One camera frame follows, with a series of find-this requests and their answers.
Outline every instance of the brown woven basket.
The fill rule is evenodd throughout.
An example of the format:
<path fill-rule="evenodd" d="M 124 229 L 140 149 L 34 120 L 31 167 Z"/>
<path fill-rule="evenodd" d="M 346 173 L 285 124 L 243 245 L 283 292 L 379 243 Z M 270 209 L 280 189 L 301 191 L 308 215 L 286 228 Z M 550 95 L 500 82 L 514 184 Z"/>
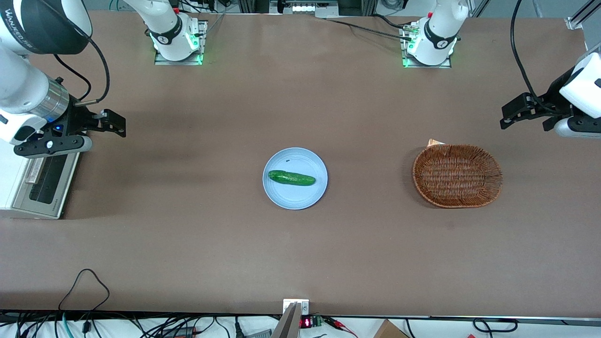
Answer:
<path fill-rule="evenodd" d="M 439 144 L 424 149 L 413 163 L 419 193 L 439 207 L 481 207 L 501 192 L 499 164 L 484 149 L 469 144 Z"/>

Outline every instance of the cucumber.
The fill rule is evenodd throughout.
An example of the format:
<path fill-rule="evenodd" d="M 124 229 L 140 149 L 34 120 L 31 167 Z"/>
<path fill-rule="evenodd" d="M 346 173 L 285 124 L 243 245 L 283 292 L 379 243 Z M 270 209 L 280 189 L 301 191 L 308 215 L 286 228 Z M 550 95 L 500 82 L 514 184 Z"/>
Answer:
<path fill-rule="evenodd" d="M 289 173 L 284 170 L 272 170 L 267 175 L 269 175 L 270 179 L 281 184 L 310 186 L 315 183 L 315 177 L 297 173 Z"/>

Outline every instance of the light blue plate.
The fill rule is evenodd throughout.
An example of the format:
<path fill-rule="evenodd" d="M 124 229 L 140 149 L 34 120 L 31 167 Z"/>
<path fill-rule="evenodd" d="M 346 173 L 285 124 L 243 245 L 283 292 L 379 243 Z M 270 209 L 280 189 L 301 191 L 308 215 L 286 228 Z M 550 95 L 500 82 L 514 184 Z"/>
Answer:
<path fill-rule="evenodd" d="M 284 170 L 315 177 L 311 186 L 281 184 L 267 175 L 272 170 Z M 263 188 L 269 199 L 284 209 L 300 210 L 314 205 L 326 192 L 328 171 L 322 159 L 305 148 L 288 148 L 273 155 L 263 170 Z"/>

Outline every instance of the brown table surface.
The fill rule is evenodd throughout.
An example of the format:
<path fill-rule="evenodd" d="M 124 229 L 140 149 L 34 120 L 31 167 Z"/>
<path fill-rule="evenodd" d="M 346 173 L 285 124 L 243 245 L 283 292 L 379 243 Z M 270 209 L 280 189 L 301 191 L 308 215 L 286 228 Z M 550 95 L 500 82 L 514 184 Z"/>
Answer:
<path fill-rule="evenodd" d="M 111 289 L 105 310 L 277 313 L 299 297 L 330 314 L 601 316 L 599 142 L 543 132 L 542 119 L 500 130 L 501 107 L 526 90 L 508 19 L 467 20 L 453 68 L 435 70 L 404 69 L 392 38 L 268 15 L 226 16 L 202 66 L 154 66 L 135 13 L 91 18 L 111 69 L 92 109 L 125 116 L 127 138 L 93 135 L 64 220 L 0 221 L 0 308 L 55 309 L 87 267 Z M 518 20 L 516 35 L 539 94 L 584 51 L 560 19 Z M 83 92 L 51 56 L 32 59 Z M 64 59 L 97 97 L 93 50 Z M 499 199 L 422 200 L 410 169 L 431 137 L 495 156 Z M 302 211 L 261 183 L 295 146 L 329 173 Z M 66 308 L 102 292 L 86 275 Z"/>

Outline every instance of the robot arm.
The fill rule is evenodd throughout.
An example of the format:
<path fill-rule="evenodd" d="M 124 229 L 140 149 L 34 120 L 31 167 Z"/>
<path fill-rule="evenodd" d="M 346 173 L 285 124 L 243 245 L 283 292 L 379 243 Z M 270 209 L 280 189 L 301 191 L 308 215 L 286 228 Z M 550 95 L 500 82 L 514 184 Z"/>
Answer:
<path fill-rule="evenodd" d="M 181 61 L 197 49 L 198 19 L 176 14 L 168 0 L 124 0 L 144 20 L 154 47 L 169 61 Z"/>
<path fill-rule="evenodd" d="M 432 16 L 423 17 L 414 24 L 418 33 L 412 36 L 413 43 L 407 53 L 428 66 L 443 63 L 453 52 L 457 33 L 468 14 L 466 0 L 437 0 Z"/>
<path fill-rule="evenodd" d="M 585 53 L 581 61 L 557 78 L 539 98 L 523 93 L 502 108 L 501 129 L 513 123 L 548 117 L 543 130 L 562 137 L 601 138 L 601 55 Z"/>
<path fill-rule="evenodd" d="M 148 26 L 155 48 L 170 61 L 199 48 L 198 19 L 175 14 L 167 0 L 127 0 Z M 61 85 L 24 58 L 28 54 L 78 54 L 92 26 L 82 0 L 0 1 L 0 138 L 17 155 L 37 158 L 84 152 L 85 131 L 125 137 L 125 119 L 104 109 L 90 112 Z"/>

